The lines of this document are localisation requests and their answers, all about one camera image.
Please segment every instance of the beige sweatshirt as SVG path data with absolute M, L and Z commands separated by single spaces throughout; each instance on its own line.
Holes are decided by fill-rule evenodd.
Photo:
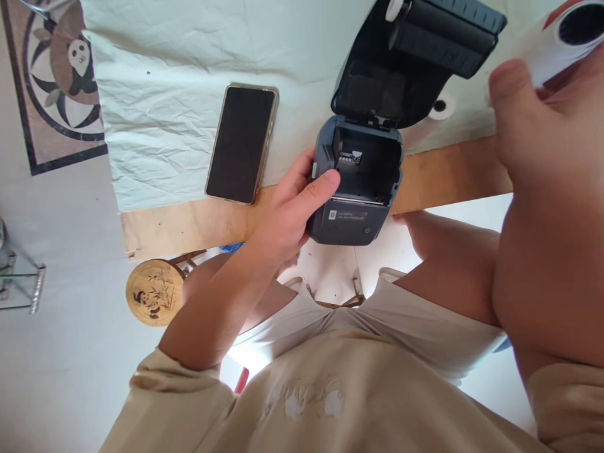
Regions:
M 545 444 L 386 339 L 321 335 L 239 396 L 216 370 L 156 350 L 130 381 L 102 453 L 604 452 L 604 370 L 559 364 L 527 386 Z

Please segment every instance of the white shorts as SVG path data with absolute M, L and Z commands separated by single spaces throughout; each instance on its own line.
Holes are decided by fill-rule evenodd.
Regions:
M 504 331 L 394 285 L 401 276 L 381 269 L 375 293 L 358 308 L 324 308 L 302 285 L 288 305 L 239 335 L 228 355 L 254 375 L 317 335 L 353 328 L 389 338 L 459 385 L 478 361 L 501 345 Z

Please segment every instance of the smartphone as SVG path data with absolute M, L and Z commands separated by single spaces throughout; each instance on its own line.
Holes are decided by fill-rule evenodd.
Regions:
M 207 196 L 242 204 L 254 202 L 278 104 L 275 88 L 240 84 L 226 88 Z

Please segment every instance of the hand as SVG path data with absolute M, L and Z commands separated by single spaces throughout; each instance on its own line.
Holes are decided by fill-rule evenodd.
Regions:
M 268 215 L 248 241 L 255 243 L 273 266 L 279 267 L 299 252 L 308 240 L 306 222 L 340 185 L 336 170 L 308 184 L 314 156 L 315 148 L 309 148 L 296 159 L 277 185 Z
M 498 157 L 515 191 L 593 192 L 604 184 L 604 47 L 545 88 L 541 100 L 521 60 L 493 72 Z

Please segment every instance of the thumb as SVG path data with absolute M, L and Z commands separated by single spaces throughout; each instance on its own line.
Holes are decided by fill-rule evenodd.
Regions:
M 327 170 L 291 201 L 291 208 L 297 215 L 307 220 L 318 208 L 327 203 L 338 186 L 340 186 L 340 173 L 336 170 Z
M 544 108 L 523 60 L 505 62 L 491 74 L 491 102 L 498 127 L 516 123 L 524 113 Z

